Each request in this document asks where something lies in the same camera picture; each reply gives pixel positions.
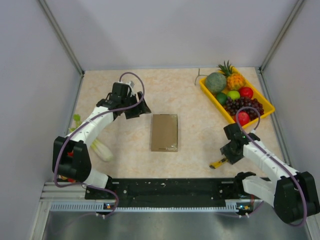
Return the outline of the yellow utility knife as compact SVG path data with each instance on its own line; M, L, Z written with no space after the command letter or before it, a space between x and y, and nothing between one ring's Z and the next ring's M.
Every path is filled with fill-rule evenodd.
M211 169L217 169L217 168L221 167L223 164L225 164L225 163L227 163L227 162L228 162L228 159L223 158L223 159L221 159L221 160L219 160L219 161L215 161L215 162L210 163L210 164L209 164L209 167L210 167Z

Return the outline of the brown cardboard express box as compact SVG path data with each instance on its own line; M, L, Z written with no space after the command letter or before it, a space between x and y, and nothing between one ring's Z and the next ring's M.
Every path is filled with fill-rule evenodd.
M177 114L154 114L152 116L150 150L152 152L178 151Z

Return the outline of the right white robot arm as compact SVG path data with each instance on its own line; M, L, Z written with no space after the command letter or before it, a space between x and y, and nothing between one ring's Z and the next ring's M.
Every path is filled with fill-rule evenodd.
M241 172L234 178L233 192L239 198L254 195L269 204L286 224L305 221L320 212L320 201L314 177L299 172L280 161L253 132L245 133L236 124L224 127L228 143L220 148L222 155L234 164L243 158L251 160L268 177L264 180L252 172Z

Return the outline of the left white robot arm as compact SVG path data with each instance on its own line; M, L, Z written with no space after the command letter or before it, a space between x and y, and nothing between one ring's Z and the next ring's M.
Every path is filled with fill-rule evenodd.
M89 117L67 136L58 136L53 142L52 172L54 181L58 176L74 180L76 183L90 185L102 198L109 198L114 187L110 176L94 169L88 148L101 131L118 116L124 114L127 119L149 114L145 90L135 93L133 82L117 81L106 98L101 99Z

